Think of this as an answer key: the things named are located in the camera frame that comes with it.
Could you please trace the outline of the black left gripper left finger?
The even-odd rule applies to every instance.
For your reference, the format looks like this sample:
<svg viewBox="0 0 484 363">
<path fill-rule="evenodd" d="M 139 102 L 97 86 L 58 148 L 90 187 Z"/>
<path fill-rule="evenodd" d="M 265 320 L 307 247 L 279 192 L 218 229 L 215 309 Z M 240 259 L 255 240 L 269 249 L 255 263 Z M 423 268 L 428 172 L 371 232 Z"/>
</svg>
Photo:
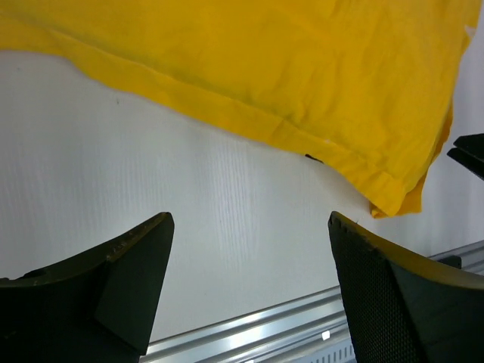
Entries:
<svg viewBox="0 0 484 363">
<path fill-rule="evenodd" d="M 82 253 L 1 280 L 3 362 L 137 362 L 147 353 L 175 223 L 159 213 Z"/>
</svg>

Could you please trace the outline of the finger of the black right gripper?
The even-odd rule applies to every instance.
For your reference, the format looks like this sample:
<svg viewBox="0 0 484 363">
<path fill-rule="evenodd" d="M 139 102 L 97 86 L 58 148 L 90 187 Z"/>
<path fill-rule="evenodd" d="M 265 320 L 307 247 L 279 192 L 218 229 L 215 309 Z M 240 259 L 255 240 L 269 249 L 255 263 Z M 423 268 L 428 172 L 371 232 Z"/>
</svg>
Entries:
<svg viewBox="0 0 484 363">
<path fill-rule="evenodd" d="M 462 135 L 447 155 L 473 174 L 484 174 L 484 134 Z"/>
</svg>

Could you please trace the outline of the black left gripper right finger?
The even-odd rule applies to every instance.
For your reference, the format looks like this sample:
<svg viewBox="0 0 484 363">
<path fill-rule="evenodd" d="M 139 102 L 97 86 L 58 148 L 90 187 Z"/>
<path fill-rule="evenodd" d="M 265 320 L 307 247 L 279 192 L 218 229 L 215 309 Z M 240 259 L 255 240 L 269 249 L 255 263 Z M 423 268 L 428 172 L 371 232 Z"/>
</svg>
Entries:
<svg viewBox="0 0 484 363">
<path fill-rule="evenodd" d="M 338 212 L 331 251 L 358 362 L 481 362 L 483 277 L 414 253 Z"/>
</svg>

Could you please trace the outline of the yellow Pikachu pillowcase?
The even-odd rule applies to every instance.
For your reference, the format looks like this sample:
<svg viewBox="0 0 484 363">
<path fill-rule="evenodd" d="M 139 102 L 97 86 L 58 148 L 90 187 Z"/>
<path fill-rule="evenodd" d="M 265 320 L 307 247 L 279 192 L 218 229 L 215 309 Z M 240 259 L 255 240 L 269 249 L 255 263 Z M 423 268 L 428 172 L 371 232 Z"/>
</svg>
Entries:
<svg viewBox="0 0 484 363">
<path fill-rule="evenodd" d="M 375 218 L 422 210 L 479 1 L 3 1 L 2 50 L 341 174 Z"/>
</svg>

